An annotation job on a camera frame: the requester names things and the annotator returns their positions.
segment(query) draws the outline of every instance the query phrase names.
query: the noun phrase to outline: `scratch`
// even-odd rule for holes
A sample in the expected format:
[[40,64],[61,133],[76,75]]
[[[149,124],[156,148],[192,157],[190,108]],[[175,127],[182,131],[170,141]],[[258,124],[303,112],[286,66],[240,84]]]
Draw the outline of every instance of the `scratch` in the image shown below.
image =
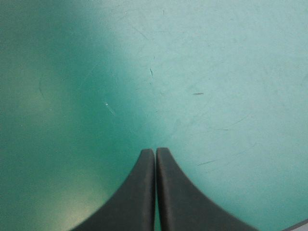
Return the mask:
[[104,101],[105,106],[107,107],[107,109],[110,111],[111,114],[113,114],[114,116],[116,116],[116,113],[114,112],[114,110],[109,106],[109,104]]
[[243,117],[242,119],[240,119],[239,121],[236,121],[235,123],[233,123],[233,124],[227,126],[227,128],[232,127],[232,126],[234,126],[234,125],[236,125],[236,124],[242,122],[244,119],[246,119],[246,118],[249,117],[249,116],[250,116],[250,113],[249,113],[248,115],[244,116],[244,117]]
[[217,167],[217,168],[215,168],[215,169],[212,169],[212,170],[210,170],[210,171],[207,171],[207,172],[205,172],[205,173],[210,173],[210,172],[216,171],[216,170],[218,170],[218,169],[221,169],[222,167],[228,166],[228,165],[231,164],[233,161],[235,161],[235,160],[238,158],[239,155],[246,153],[246,152],[249,151],[250,149],[254,148],[256,145],[257,145],[257,143],[255,143],[255,144],[252,145],[251,147],[245,149],[244,151],[241,151],[241,152],[239,152],[239,153],[236,153],[236,154],[232,155],[232,156],[235,156],[235,158],[233,158],[232,160],[228,161],[226,164],[224,164],[224,165],[222,165],[222,166],[220,166],[220,167]]
[[257,143],[254,143],[252,146],[250,146],[249,148],[245,149],[244,151],[241,151],[239,153],[236,153],[234,154],[233,156],[238,156],[238,155],[241,155],[241,154],[244,154],[246,153],[247,151],[249,151],[250,149],[254,148],[256,146]]
[[231,129],[227,129],[227,128],[209,128],[209,129],[213,129],[213,130],[217,130],[217,131],[230,131]]
[[43,92],[42,92],[42,77],[39,79],[39,82],[38,82],[39,84],[38,84],[38,89],[39,89],[39,91],[40,91],[40,94],[42,95],[42,97],[43,98],[45,98],[44,97],[44,94],[43,94]]
[[212,161],[207,161],[207,162],[204,162],[204,163],[200,163],[197,166],[206,165],[206,164],[209,164],[209,163],[213,163],[215,161],[217,161],[217,160],[212,160]]
[[86,76],[83,78],[83,80],[81,81],[78,90],[81,89],[82,85],[87,81],[87,79],[91,76],[93,70],[98,66],[98,64],[100,64],[100,61],[98,61],[93,67],[92,69],[86,74]]
[[141,34],[146,40],[149,40],[141,31],[139,31],[134,25],[130,24],[134,30],[136,30],[139,34]]

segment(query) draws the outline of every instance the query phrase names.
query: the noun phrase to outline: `green tabletop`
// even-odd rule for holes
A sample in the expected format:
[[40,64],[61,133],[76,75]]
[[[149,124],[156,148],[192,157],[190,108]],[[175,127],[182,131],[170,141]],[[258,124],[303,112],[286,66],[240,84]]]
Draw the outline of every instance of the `green tabletop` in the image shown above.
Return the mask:
[[261,231],[306,219],[308,2],[0,1],[3,230],[72,228],[159,146]]

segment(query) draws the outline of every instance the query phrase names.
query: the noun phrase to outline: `black curved object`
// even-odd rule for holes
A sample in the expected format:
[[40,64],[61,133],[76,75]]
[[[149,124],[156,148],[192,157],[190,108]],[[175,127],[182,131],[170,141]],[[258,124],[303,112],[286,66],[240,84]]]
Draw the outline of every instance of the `black curved object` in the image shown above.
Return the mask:
[[145,149],[116,193],[72,231],[153,231],[154,212],[155,158]]
[[157,149],[156,182],[162,231],[256,231],[202,194],[168,148]]

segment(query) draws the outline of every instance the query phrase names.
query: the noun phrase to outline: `dark streak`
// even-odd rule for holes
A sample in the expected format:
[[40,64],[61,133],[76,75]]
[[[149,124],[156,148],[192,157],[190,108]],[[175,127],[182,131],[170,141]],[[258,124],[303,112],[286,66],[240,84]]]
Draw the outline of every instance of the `dark streak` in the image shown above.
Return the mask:
[[217,161],[217,160],[212,160],[212,161],[207,161],[207,162],[204,162],[204,163],[200,163],[197,166],[206,165],[206,164],[209,164],[209,163],[213,163],[215,161]]
[[40,91],[40,94],[42,95],[43,98],[45,98],[43,92],[42,92],[42,77],[39,79],[39,82],[38,82],[38,89]]

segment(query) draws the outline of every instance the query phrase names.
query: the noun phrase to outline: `teal surface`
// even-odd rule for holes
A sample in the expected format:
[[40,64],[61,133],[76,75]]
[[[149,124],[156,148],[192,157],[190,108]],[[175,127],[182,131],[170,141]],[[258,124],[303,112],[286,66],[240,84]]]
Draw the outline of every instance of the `teal surface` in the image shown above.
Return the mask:
[[308,217],[307,1],[0,1],[0,226],[77,225],[142,148],[262,231]]

